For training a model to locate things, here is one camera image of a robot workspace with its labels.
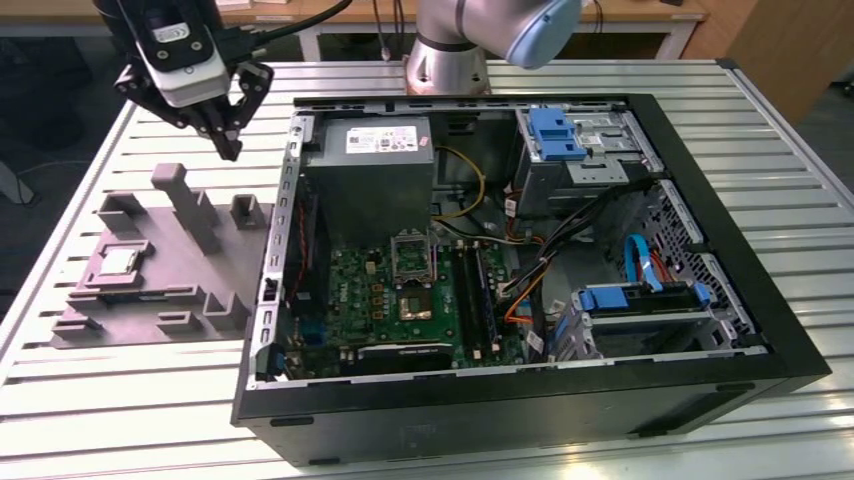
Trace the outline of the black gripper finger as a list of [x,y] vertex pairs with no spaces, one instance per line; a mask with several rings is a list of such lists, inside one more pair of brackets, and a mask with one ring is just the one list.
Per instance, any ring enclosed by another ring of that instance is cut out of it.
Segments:
[[273,70],[256,61],[238,64],[237,85],[242,96],[234,104],[225,99],[218,106],[220,123],[216,126],[216,150],[220,158],[234,161],[242,148],[238,140],[241,129],[248,125],[269,92]]
[[230,140],[226,137],[226,97],[202,100],[186,107],[173,107],[139,69],[126,64],[113,84],[114,91],[158,119],[178,129],[192,128],[214,145],[222,160],[230,159]]

